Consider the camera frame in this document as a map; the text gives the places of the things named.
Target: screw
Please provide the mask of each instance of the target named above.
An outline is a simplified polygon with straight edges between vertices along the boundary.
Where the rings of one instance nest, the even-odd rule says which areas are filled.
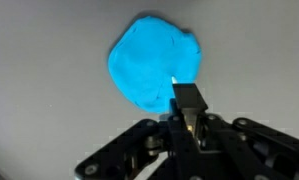
[[[255,180],[269,180],[269,178],[264,175],[258,174],[255,176]]]
[[[180,120],[180,118],[179,118],[178,116],[174,116],[172,119],[173,119],[174,121],[179,121],[179,120]]]
[[[246,141],[247,140],[247,136],[244,133],[239,133],[239,137],[242,141]]]
[[[153,122],[152,121],[147,122],[147,126],[153,126]]]
[[[238,123],[241,124],[241,125],[246,125],[246,124],[247,124],[247,121],[244,120],[244,119],[240,119],[240,120],[238,121]]]
[[[86,175],[92,175],[97,172],[99,165],[98,164],[92,164],[86,167],[85,174]]]
[[[210,120],[215,120],[215,119],[216,119],[216,116],[214,116],[214,115],[210,115],[210,116],[208,116],[208,118],[209,118]]]
[[[202,180],[202,178],[199,176],[192,176],[190,180]]]

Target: bolt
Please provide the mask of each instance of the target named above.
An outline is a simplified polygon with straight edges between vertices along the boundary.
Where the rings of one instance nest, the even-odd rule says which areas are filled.
[[[246,141],[247,140],[247,136],[244,133],[239,133],[239,137],[242,141]]]
[[[241,125],[246,125],[246,124],[247,124],[247,121],[244,120],[244,119],[240,119],[240,120],[238,121],[238,123],[241,124]]]
[[[269,180],[269,178],[264,175],[258,174],[255,176],[255,180]]]
[[[147,126],[153,126],[153,122],[152,121],[149,121],[149,122],[147,122]]]
[[[172,119],[173,119],[174,121],[179,121],[179,120],[180,120],[180,118],[179,118],[178,116],[174,116]]]
[[[208,118],[209,118],[210,120],[215,120],[215,119],[216,119],[216,116],[214,116],[214,115],[210,115],[210,116],[208,116]]]
[[[92,175],[97,172],[99,165],[98,164],[92,164],[86,167],[85,174],[86,175]]]
[[[190,180],[202,180],[202,178],[199,176],[192,176]]]

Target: blue play dough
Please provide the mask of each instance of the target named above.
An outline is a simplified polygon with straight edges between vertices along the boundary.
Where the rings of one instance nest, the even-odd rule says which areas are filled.
[[[112,49],[108,67],[123,95],[153,113],[169,109],[171,77],[192,83],[202,58],[193,34],[155,17],[138,19]]]

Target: gray background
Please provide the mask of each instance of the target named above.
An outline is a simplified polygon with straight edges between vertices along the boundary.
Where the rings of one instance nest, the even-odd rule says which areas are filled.
[[[299,137],[299,0],[0,0],[7,179],[73,179],[102,144],[158,117],[128,102],[106,66],[110,47],[143,11],[195,33],[204,52],[197,84],[210,111]]]

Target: black metal frame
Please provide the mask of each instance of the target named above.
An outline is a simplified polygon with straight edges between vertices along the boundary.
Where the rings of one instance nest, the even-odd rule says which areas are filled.
[[[161,152],[149,180],[299,180],[299,140],[246,118],[207,114],[195,84],[175,84],[168,121],[139,121],[80,163],[81,180],[134,179]]]

